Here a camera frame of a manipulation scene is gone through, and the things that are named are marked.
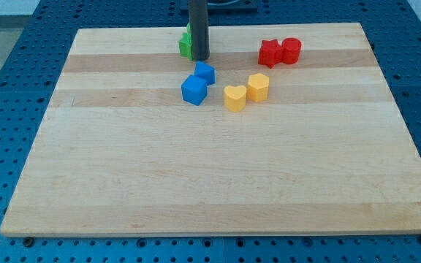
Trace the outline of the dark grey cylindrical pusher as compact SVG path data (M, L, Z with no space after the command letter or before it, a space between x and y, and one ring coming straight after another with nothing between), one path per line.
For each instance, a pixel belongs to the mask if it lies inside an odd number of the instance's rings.
M196 61L205 61L210 56L208 2L206 0L188 0L188 8L192 57Z

